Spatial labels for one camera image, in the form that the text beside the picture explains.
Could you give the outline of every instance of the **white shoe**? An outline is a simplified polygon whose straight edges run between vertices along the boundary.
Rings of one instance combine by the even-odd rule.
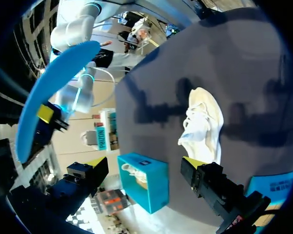
[[[142,172],[142,171],[139,171],[139,170],[135,169],[130,164],[128,164],[128,163],[123,164],[121,166],[121,169],[124,170],[124,171],[128,171],[130,173],[130,175],[134,176],[135,178],[137,178],[142,183],[147,183],[146,174],[144,172]]]
[[[184,133],[178,140],[190,158],[205,163],[221,162],[219,133],[223,114],[215,98],[207,90],[197,88],[190,92]]]

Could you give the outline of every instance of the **blue box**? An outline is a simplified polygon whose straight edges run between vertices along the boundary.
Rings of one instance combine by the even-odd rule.
[[[106,150],[105,127],[96,127],[98,150]]]
[[[168,164],[136,153],[117,157],[120,179],[126,194],[152,214],[169,203]],[[121,169],[124,163],[144,172],[148,189],[142,188],[134,176]]]

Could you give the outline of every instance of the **gray table surface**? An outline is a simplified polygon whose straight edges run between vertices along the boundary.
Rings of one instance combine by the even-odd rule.
[[[120,152],[168,162],[168,206],[219,225],[180,174],[187,154],[177,140],[196,87],[213,94],[224,115],[224,173],[247,186],[252,176],[293,171],[293,62],[262,13],[241,8],[186,28],[117,85]]]

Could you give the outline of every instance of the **wall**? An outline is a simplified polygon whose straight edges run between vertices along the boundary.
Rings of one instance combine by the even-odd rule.
[[[93,88],[95,103],[106,99],[112,93],[113,88],[113,83],[95,81]],[[94,123],[99,122],[98,119],[93,119],[92,115],[99,114],[102,108],[114,108],[115,106],[115,98],[113,97],[101,106],[93,107],[87,114],[76,112],[68,121],[69,128],[67,131],[64,133],[54,132],[52,142],[63,174],[66,173],[66,167],[75,161],[86,163],[102,156],[107,156],[109,175],[118,174],[117,156],[119,152],[106,154],[106,151],[95,151],[91,146],[83,145],[80,139],[83,132],[94,129]]]

